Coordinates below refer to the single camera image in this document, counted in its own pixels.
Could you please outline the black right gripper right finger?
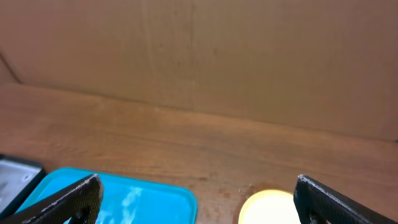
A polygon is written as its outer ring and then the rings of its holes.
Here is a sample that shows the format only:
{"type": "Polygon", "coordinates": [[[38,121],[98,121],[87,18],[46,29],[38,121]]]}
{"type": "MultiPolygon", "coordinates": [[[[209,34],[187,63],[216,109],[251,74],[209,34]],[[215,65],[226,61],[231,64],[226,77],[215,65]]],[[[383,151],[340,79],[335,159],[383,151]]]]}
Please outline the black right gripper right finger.
{"type": "Polygon", "coordinates": [[[297,177],[294,204],[301,224],[397,224],[303,174],[297,177]]]}

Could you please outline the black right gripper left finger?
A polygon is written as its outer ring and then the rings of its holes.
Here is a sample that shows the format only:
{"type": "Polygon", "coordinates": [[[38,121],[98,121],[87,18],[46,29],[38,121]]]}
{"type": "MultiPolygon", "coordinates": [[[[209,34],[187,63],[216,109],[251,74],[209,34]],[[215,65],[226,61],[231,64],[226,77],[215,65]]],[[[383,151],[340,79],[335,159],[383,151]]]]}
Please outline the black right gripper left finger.
{"type": "Polygon", "coordinates": [[[91,174],[1,220],[1,224],[94,224],[103,193],[99,175],[91,174]]]}

